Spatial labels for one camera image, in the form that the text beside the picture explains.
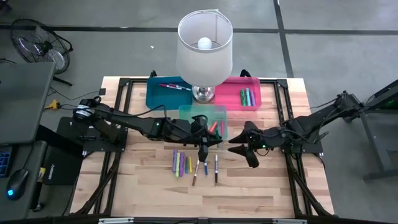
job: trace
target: pink tray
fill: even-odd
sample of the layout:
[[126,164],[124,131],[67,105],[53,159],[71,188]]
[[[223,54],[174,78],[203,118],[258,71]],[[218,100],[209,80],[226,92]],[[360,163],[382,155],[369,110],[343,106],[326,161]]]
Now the pink tray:
[[[253,90],[255,106],[242,106],[241,89]],[[261,106],[260,80],[249,77],[229,77],[216,86],[215,104],[225,105],[227,110],[258,110]]]

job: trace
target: concrete floor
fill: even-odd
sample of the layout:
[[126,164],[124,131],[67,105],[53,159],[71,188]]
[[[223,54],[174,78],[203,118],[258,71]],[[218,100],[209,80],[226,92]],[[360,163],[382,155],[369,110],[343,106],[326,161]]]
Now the concrete floor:
[[[398,30],[398,1],[393,0],[279,0],[286,29]],[[191,11],[219,9],[234,28],[277,29],[272,0],[10,0],[14,11],[0,17],[7,24],[17,17],[57,26],[176,27]],[[71,65],[60,77],[69,88],[53,87],[67,96],[97,90],[103,76],[177,74],[176,33],[158,32],[57,32],[73,43]],[[398,75],[398,35],[287,35],[294,77],[304,78],[311,106],[320,105],[343,90],[367,99]],[[234,69],[256,77],[286,77],[279,34],[235,34]],[[0,58],[23,62],[0,30]],[[77,104],[76,101],[62,103]],[[57,128],[69,111],[48,111],[42,124]],[[364,174],[377,170],[362,124],[341,120],[323,128],[326,176],[335,213],[345,218],[398,222],[398,179],[365,183]],[[59,215],[68,198],[46,215]]]

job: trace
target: wooden table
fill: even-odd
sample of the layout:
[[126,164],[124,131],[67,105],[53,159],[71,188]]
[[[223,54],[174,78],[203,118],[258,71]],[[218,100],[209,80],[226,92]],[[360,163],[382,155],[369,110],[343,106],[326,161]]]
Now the wooden table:
[[[106,95],[103,97],[103,103],[114,105],[119,78],[104,77],[102,88],[106,88]],[[303,79],[288,78],[287,81],[294,116],[310,114]],[[262,106],[258,111],[228,112],[228,139],[240,134],[247,120],[256,123],[259,129],[279,125],[272,85],[261,86],[261,98]],[[129,112],[136,114],[147,111],[145,100],[146,83],[134,84]],[[178,111],[168,111],[168,115],[178,118]],[[146,116],[163,116],[163,112],[156,111]],[[202,166],[196,186],[192,187],[193,174],[185,174],[176,179],[172,173],[173,149],[191,155],[194,166],[197,148],[150,141],[137,131],[129,130],[127,147],[119,167],[112,216],[293,217],[286,163],[282,153],[275,149],[266,157],[259,156],[260,166],[252,169],[248,167],[244,157],[228,152],[228,147],[231,147],[231,144],[225,141],[221,149],[210,148],[209,175],[205,176]],[[219,160],[217,186],[214,184],[215,154]],[[71,212],[78,210],[97,187],[103,156],[104,153],[96,152],[84,160]],[[314,155],[304,154],[303,164],[308,187],[325,209],[333,213],[321,162]],[[298,192],[300,208],[304,211],[302,194],[300,190]],[[107,194],[106,189],[102,208]]]

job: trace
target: lamp base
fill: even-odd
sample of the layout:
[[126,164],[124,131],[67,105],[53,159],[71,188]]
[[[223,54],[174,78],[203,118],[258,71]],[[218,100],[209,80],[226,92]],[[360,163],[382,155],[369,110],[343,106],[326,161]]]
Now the lamp base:
[[198,103],[209,103],[214,98],[215,87],[192,87],[193,99]]

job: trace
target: computer mouse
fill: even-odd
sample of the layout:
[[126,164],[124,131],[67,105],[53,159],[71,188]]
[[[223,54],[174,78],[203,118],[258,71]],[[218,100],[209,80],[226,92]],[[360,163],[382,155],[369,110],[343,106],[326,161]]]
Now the computer mouse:
[[23,196],[28,174],[28,170],[20,169],[10,176],[6,189],[6,195],[9,200],[18,200]]

